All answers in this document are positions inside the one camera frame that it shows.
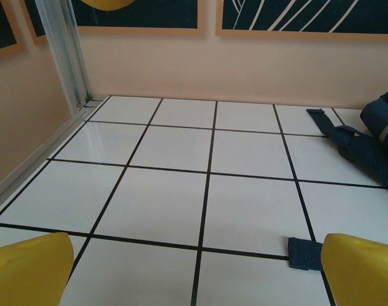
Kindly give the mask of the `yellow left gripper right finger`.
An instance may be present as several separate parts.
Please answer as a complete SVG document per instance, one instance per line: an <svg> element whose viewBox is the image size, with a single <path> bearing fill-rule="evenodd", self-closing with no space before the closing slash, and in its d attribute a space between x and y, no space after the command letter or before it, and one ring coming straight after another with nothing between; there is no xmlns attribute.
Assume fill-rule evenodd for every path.
<svg viewBox="0 0 388 306"><path fill-rule="evenodd" d="M388 245L328 234L321 262L337 305L388 305Z"/></svg>

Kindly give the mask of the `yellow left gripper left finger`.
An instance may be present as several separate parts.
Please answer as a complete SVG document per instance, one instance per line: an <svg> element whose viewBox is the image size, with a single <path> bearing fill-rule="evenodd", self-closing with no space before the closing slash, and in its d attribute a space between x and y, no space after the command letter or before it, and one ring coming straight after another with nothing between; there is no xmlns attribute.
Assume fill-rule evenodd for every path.
<svg viewBox="0 0 388 306"><path fill-rule="evenodd" d="M58 305L74 262L67 233L0 247L0 305Z"/></svg>

